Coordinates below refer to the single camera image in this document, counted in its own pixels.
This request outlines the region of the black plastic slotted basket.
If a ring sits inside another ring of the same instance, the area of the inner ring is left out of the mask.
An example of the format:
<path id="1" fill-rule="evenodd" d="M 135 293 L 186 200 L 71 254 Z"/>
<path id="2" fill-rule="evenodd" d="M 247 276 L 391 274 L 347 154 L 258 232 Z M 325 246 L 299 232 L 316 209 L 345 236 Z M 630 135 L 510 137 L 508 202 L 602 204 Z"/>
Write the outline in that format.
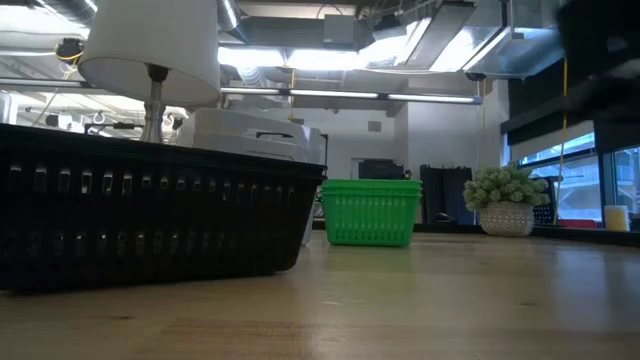
<path id="1" fill-rule="evenodd" d="M 320 165 L 0 124 L 0 290 L 291 269 Z"/>

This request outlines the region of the silver ceiling air duct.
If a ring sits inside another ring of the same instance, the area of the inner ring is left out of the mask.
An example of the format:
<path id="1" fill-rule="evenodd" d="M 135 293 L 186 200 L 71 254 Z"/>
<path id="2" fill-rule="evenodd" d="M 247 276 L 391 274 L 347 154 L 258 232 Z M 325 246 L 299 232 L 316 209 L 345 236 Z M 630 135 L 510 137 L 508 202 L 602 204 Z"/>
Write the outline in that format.
<path id="1" fill-rule="evenodd" d="M 523 79 L 538 74 L 563 56 L 555 27 L 505 27 L 483 44 L 461 70 L 498 78 Z"/>
<path id="2" fill-rule="evenodd" d="M 358 56 L 369 68 L 429 70 L 475 12 L 478 0 L 399 0 L 358 23 Z"/>

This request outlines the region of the long linear ceiling light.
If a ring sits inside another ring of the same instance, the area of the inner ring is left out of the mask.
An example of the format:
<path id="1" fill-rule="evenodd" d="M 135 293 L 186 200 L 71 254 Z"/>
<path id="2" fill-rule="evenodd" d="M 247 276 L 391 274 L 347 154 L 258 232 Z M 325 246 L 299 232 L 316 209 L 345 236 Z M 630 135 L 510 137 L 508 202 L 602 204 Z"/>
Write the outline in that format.
<path id="1" fill-rule="evenodd" d="M 291 89 L 291 88 L 250 88 L 222 87 L 221 92 L 227 95 L 260 95 L 286 97 L 319 97 L 336 99 L 377 100 L 396 102 L 441 103 L 461 105 L 481 105 L 483 99 L 477 96 L 452 96 L 441 94 L 400 94 L 357 91 Z"/>

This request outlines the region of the white shade table lamp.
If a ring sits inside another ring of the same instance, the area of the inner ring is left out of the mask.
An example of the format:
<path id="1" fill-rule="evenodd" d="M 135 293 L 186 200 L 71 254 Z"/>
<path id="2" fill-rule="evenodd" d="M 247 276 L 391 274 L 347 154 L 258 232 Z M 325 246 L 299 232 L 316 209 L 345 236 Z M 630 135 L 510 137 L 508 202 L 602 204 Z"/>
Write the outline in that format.
<path id="1" fill-rule="evenodd" d="M 216 0 L 102 0 L 78 65 L 91 85 L 142 101 L 141 139 L 161 143 L 165 109 L 221 96 Z"/>

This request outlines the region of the pale yellow cylinder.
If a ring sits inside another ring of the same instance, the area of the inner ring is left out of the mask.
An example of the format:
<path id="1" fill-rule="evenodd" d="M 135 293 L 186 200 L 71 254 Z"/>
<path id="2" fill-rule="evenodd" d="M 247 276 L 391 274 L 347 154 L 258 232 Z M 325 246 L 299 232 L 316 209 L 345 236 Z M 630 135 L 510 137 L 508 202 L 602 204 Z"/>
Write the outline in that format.
<path id="1" fill-rule="evenodd" d="M 608 231 L 629 232 L 629 212 L 625 205 L 606 205 L 604 207 L 605 228 Z"/>

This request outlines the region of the green plastic slotted basket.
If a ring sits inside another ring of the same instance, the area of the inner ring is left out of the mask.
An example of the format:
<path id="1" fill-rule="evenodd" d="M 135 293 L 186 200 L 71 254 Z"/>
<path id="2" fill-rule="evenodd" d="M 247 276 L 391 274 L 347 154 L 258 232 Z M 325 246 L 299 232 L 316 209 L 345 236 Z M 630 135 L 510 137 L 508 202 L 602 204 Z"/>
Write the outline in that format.
<path id="1" fill-rule="evenodd" d="M 420 202 L 418 190 L 323 190 L 329 243 L 406 247 Z"/>
<path id="2" fill-rule="evenodd" d="M 422 184 L 419 180 L 388 180 L 388 179 L 327 179 L 323 187 L 336 188 L 414 188 Z"/>
<path id="3" fill-rule="evenodd" d="M 389 190 L 389 191 L 417 191 L 420 182 L 390 181 L 390 182 L 326 182 L 322 189 L 326 191 L 342 190 Z"/>

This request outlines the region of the black mesh chair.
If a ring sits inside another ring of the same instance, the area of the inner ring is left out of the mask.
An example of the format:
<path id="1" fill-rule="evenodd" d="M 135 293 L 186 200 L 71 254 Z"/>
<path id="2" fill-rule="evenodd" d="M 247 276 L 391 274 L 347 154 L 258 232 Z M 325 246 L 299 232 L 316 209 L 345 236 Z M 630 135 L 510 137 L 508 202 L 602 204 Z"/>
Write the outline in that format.
<path id="1" fill-rule="evenodd" d="M 544 193 L 547 195 L 549 201 L 544 205 L 538 205 L 533 208 L 533 215 L 536 225 L 552 225 L 554 221 L 554 215 L 556 210 L 556 191 L 555 183 L 557 176 L 543 177 L 546 182 L 546 189 Z"/>

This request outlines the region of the green artificial potted plant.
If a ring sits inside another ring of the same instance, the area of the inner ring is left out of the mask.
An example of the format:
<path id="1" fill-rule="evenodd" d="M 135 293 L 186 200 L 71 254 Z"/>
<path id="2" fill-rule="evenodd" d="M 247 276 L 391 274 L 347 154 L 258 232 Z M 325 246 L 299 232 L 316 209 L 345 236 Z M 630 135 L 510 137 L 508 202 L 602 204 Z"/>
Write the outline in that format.
<path id="1" fill-rule="evenodd" d="M 533 230 L 534 208 L 550 202 L 547 188 L 547 181 L 533 178 L 531 169 L 509 163 L 478 170 L 464 184 L 463 197 L 488 235 L 526 237 Z"/>

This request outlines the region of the round silver duct pipe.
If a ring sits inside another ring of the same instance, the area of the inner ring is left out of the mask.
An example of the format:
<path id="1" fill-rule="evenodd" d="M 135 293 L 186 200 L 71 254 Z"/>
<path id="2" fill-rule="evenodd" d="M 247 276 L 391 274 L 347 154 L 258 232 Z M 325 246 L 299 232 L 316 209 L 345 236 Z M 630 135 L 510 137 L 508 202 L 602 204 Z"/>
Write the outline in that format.
<path id="1" fill-rule="evenodd" d="M 237 0 L 216 0 L 217 24 L 219 31 L 230 31 L 238 27 L 247 14 L 240 8 Z"/>

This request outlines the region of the black curtain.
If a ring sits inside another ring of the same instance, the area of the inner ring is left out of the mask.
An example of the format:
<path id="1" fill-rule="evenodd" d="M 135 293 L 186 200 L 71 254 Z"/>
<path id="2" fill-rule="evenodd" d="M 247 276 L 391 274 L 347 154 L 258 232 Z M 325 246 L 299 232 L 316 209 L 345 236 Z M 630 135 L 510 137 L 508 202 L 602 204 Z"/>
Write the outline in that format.
<path id="1" fill-rule="evenodd" d="M 421 165 L 419 173 L 424 224 L 434 224 L 433 217 L 437 213 L 446 213 L 457 224 L 475 224 L 475 215 L 467 209 L 463 196 L 465 183 L 472 180 L 471 168 Z"/>

